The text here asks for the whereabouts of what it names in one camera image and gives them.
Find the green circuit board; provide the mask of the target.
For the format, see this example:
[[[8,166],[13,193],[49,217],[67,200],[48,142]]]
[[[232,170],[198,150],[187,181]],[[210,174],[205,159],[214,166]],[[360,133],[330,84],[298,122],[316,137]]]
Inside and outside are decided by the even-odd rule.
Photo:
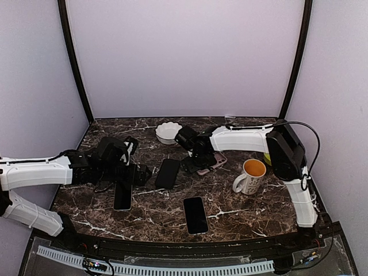
[[[87,272],[104,273],[104,272],[106,272],[108,270],[108,267],[107,267],[106,264],[101,263],[100,261],[92,260],[92,259],[88,259],[88,258],[84,258],[82,260],[82,267]]]

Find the black frame post right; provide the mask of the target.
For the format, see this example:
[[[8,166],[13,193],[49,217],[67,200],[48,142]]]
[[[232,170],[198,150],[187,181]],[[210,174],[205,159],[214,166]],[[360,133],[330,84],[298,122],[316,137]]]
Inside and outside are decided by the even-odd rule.
[[[311,20],[311,14],[312,14],[312,7],[313,7],[313,1],[312,0],[305,0],[304,1],[304,9],[302,13],[302,20],[301,20],[301,27],[300,27],[300,34],[298,37],[298,43],[296,48],[296,53],[294,57],[294,62],[292,66],[292,70],[290,73],[290,78],[287,84],[285,96],[283,99],[283,103],[281,106],[280,113],[278,115],[279,119],[285,119],[286,115],[288,113],[294,89],[296,87],[297,78],[300,72],[301,63],[304,55],[305,45],[308,37],[308,30],[309,30],[309,24]]]

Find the white patterned mug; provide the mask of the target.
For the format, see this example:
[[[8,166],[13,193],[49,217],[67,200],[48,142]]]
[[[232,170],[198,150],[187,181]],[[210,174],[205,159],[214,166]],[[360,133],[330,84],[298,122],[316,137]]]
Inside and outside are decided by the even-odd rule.
[[[248,159],[243,164],[243,173],[233,182],[232,190],[245,195],[255,194],[266,174],[266,166],[257,159]]]

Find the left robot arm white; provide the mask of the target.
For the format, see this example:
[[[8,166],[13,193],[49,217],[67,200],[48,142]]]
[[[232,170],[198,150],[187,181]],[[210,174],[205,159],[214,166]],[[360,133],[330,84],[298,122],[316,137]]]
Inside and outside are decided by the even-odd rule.
[[[108,182],[117,194],[130,194],[134,186],[144,186],[152,172],[146,165],[134,164],[131,156],[139,142],[127,137],[103,137],[87,151],[68,149],[57,156],[41,159],[1,159],[1,217],[36,228],[59,242],[69,251],[81,246],[68,215],[46,210],[20,197],[15,189],[40,185],[97,185]]]

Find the white scalloped ceramic bowl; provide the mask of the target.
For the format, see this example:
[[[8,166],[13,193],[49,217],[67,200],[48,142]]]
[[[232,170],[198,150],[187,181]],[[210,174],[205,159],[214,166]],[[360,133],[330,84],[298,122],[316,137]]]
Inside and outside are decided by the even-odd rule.
[[[178,134],[179,130],[182,129],[182,125],[176,122],[164,122],[157,126],[155,129],[157,139],[165,145],[173,145],[177,142],[175,141],[175,137]]]

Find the black front rail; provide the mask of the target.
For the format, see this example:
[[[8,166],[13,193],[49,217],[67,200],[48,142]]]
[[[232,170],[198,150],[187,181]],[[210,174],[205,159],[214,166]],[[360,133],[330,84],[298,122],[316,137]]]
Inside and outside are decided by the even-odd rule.
[[[326,213],[317,226],[318,234],[307,245],[301,232],[293,232],[273,237],[226,241],[215,243],[153,243],[99,238],[77,234],[74,238],[52,238],[51,244],[72,252],[87,254],[100,258],[122,260],[127,256],[149,258],[220,258],[249,255],[252,258],[287,259],[301,250],[311,250],[318,242],[325,246],[328,237],[344,236],[340,222],[332,222]]]

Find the black frame post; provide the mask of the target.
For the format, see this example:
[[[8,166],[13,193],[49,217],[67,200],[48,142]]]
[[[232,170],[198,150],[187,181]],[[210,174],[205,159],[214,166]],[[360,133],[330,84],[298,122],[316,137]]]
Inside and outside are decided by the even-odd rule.
[[[294,89],[296,87],[297,78],[300,72],[301,63],[304,55],[305,45],[308,37],[308,30],[309,30],[309,24],[311,20],[311,14],[312,14],[312,7],[313,7],[313,1],[312,0],[305,0],[304,1],[304,9],[302,13],[302,20],[301,20],[301,27],[300,27],[300,34],[298,37],[298,43],[296,48],[296,53],[294,57],[294,62],[292,66],[292,70],[290,73],[290,78],[287,84],[285,96],[283,99],[283,103],[281,106],[280,113],[278,115],[279,119],[285,119],[286,115],[288,113]]]
[[[77,61],[77,56],[74,48],[74,42],[72,39],[72,32],[70,27],[70,22],[68,18],[67,2],[65,0],[57,0],[60,23],[62,26],[62,32],[64,37],[64,42],[66,45],[67,55],[69,63],[71,66],[72,74],[76,84],[77,92],[83,107],[83,111],[86,115],[89,125],[94,121],[94,116],[91,110],[89,100],[87,98],[87,93],[83,84],[82,75],[79,69],[79,64]]]

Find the silver smartphone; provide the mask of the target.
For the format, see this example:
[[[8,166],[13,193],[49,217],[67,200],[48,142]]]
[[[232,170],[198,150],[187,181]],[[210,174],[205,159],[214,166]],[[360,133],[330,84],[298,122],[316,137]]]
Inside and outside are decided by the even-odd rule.
[[[122,183],[117,183],[114,190],[113,209],[118,211],[128,211],[132,208],[132,186],[126,187]]]

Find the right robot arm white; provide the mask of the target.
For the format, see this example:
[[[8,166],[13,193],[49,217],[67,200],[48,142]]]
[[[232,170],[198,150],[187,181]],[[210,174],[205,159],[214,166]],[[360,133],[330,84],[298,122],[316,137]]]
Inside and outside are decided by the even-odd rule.
[[[189,174],[209,169],[216,164],[216,152],[255,151],[268,154],[274,175],[287,187],[297,225],[303,228],[294,235],[293,244],[300,250],[309,247],[316,239],[312,229],[317,222],[317,209],[308,182],[312,166],[307,164],[305,147],[292,128],[292,121],[278,120],[261,126],[212,126],[196,132],[182,127],[175,141],[188,153],[181,163]]]

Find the green bowl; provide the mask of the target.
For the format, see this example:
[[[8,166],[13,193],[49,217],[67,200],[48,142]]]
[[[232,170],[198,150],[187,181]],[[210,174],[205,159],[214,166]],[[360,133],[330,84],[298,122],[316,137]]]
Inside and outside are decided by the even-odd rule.
[[[271,158],[270,158],[270,154],[264,153],[264,154],[263,154],[263,159],[264,159],[264,162],[265,162],[268,166],[272,166]]]

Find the pink phone case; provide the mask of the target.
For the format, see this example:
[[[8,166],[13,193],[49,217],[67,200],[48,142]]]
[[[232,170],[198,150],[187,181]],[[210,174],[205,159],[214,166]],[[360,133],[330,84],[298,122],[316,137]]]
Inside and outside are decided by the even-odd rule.
[[[228,159],[221,152],[215,152],[213,155],[216,160],[216,163],[214,164],[216,168],[214,170],[221,168],[228,161]]]

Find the black frame post left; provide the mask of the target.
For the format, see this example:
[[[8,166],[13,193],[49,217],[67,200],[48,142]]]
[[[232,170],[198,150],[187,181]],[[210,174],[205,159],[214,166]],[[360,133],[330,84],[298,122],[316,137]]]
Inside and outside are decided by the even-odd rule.
[[[67,2],[65,0],[57,0],[60,23],[62,26],[62,32],[64,37],[64,42],[66,45],[67,55],[69,63],[71,66],[72,74],[76,84],[77,92],[83,107],[83,111],[86,115],[89,125],[94,121],[94,116],[91,110],[89,100],[87,98],[87,93],[83,84],[82,75],[79,69],[79,64],[77,61],[77,56],[74,48],[74,42],[72,39],[72,32],[70,27],[70,22],[68,18]]]

